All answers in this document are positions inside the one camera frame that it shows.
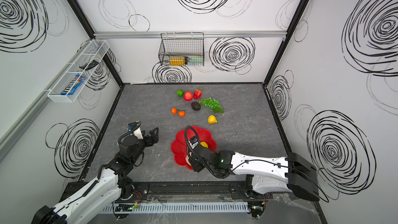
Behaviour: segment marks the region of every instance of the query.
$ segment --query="yellow bottle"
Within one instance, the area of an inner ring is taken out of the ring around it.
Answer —
[[[209,124],[218,123],[218,122],[217,122],[217,119],[216,119],[216,117],[215,117],[214,115],[210,115],[210,116],[207,118],[207,122],[209,122]]]
[[[183,56],[171,56],[170,66],[184,66],[185,58]]]

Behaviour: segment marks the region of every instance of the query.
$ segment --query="gray surface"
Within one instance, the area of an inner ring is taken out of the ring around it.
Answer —
[[[209,124],[208,108],[194,111],[191,102],[176,95],[176,90],[202,88],[201,98],[219,100],[224,114],[215,114],[217,124]],[[185,117],[171,113],[171,109],[185,110]],[[260,84],[216,85],[127,85],[113,113],[104,138],[98,148],[85,181],[96,176],[98,167],[112,160],[119,150],[117,139],[127,132],[128,123],[140,120],[141,130],[159,127],[159,142],[145,149],[140,167],[129,177],[133,181],[218,181],[206,169],[193,172],[178,166],[170,150],[176,133],[187,125],[197,125],[212,133],[217,151],[232,150],[251,156],[281,157],[286,151]],[[244,180],[244,175],[229,176],[226,181]]]

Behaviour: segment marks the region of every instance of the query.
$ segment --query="black frame edge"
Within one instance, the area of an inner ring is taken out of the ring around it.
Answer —
[[[304,13],[304,10],[308,4],[308,1],[310,1],[310,0],[300,0],[300,3],[298,4],[298,7],[296,9],[296,12],[293,15],[293,18],[289,24],[289,27],[287,28],[286,38],[285,38],[285,40],[282,41],[281,45],[279,46],[278,51],[275,55],[275,58],[272,61],[271,67],[268,70],[266,79],[264,80],[264,83],[266,85],[268,85],[268,83],[270,82],[271,77],[272,77],[273,73],[275,72],[276,67],[278,66],[278,64],[283,56],[283,53],[285,52],[286,47],[289,44],[290,39],[295,32],[297,24],[300,22],[300,18],[302,16],[302,14]]]
[[[263,82],[176,82],[176,83],[127,83],[128,85],[214,85],[214,84],[263,84]]]
[[[80,7],[79,3],[77,0],[67,0],[70,7],[72,8],[73,12],[75,13],[77,19],[79,20],[80,24],[82,25],[83,29],[86,31],[88,37],[90,39],[95,39],[94,36],[94,29],[91,26],[90,22],[88,21],[86,15],[84,14],[82,8]],[[105,56],[102,59],[106,66],[108,67],[109,71],[111,72],[112,76],[115,78],[115,81],[117,82],[117,85],[119,87],[123,86],[123,81],[119,74],[117,73],[115,67],[113,66],[111,60],[109,59],[108,55],[105,54]]]
[[[99,131],[97,140],[96,140],[96,142],[94,143],[93,149],[91,150],[91,153],[90,153],[90,155],[89,155],[88,158],[87,158],[87,162],[86,162],[86,164],[84,165],[84,168],[83,168],[83,170],[82,170],[82,173],[80,174],[80,177],[79,177],[78,182],[83,181],[83,180],[86,178],[86,176],[87,176],[88,169],[90,168],[91,163],[92,163],[92,161],[94,160],[94,157],[95,157],[96,154],[97,154],[98,147],[99,147],[100,144],[101,144],[102,138],[103,138],[103,136],[104,136],[104,134],[105,134],[105,132],[106,132],[106,129],[108,128],[108,125],[109,125],[109,122],[111,121],[112,115],[113,115],[113,113],[115,112],[117,103],[119,102],[119,99],[120,99],[120,96],[122,95],[122,92],[123,92],[124,87],[125,87],[125,86],[122,85],[122,87],[119,89],[119,92],[117,92],[117,95],[116,95],[116,97],[115,97],[115,100],[113,101],[112,107],[111,107],[111,109],[109,110],[109,113],[108,113],[108,115],[107,115],[107,117],[106,117],[106,119],[105,119],[105,122],[104,122],[103,125],[102,125],[101,130]]]
[[[279,134],[281,135],[281,139],[282,139],[283,145],[285,147],[286,153],[289,154],[289,152],[292,152],[292,148],[290,147],[289,141],[287,140],[287,137],[286,137],[286,133],[283,130],[282,122],[279,119],[279,116],[276,112],[276,109],[275,109],[275,106],[274,106],[272,100],[270,99],[270,96],[269,96],[270,94],[269,94],[268,89],[266,88],[265,84],[263,84],[263,89],[264,89],[264,93],[266,94],[266,98],[267,98],[269,107],[271,108],[272,116],[274,117],[276,127],[278,128]]]
[[[321,208],[321,205],[319,204],[319,202],[313,202],[313,203],[314,203],[316,211],[318,212],[319,218],[321,219],[321,223],[322,224],[328,224],[328,222],[326,221],[326,217],[323,214],[323,211],[322,211],[322,208]]]

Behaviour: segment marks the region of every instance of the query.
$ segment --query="yellow fruit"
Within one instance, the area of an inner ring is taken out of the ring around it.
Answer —
[[[209,147],[206,142],[200,142],[200,145],[203,146],[203,147],[206,147],[206,148]]]
[[[209,124],[218,123],[214,115],[210,115],[207,122],[209,122]]]

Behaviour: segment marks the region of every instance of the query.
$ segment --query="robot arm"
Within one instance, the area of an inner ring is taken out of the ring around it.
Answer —
[[[42,207],[36,212],[32,224],[86,224],[119,197],[130,199],[134,188],[127,174],[137,166],[136,161],[141,155],[143,158],[144,148],[159,140],[158,128],[145,136],[145,131],[141,132],[139,127],[140,122],[130,123],[129,131],[118,140],[120,151],[111,162],[100,167],[97,177],[54,207]],[[190,140],[187,139],[189,128],[196,134]],[[192,127],[186,127],[184,136],[189,162],[195,172],[207,168],[218,178],[247,174],[247,197],[282,191],[293,192],[305,200],[319,201],[316,169],[295,153],[289,153],[287,157],[267,158],[228,150],[214,152],[200,145],[199,136]]]
[[[127,174],[137,166],[136,161],[141,155],[143,158],[144,148],[159,140],[159,128],[145,136],[140,125],[139,121],[129,124],[129,131],[118,140],[120,151],[111,162],[100,167],[96,178],[54,207],[42,207],[36,212],[32,224],[86,224],[119,197],[129,199],[133,185]]]
[[[191,129],[196,136],[187,138]],[[211,151],[200,145],[199,136],[192,127],[186,127],[184,137],[187,143],[188,162],[195,172],[207,168],[218,178],[229,175],[251,175],[246,183],[259,194],[267,192],[293,192],[299,198],[319,201],[316,168],[296,153],[287,157],[253,157],[238,152],[223,150]]]

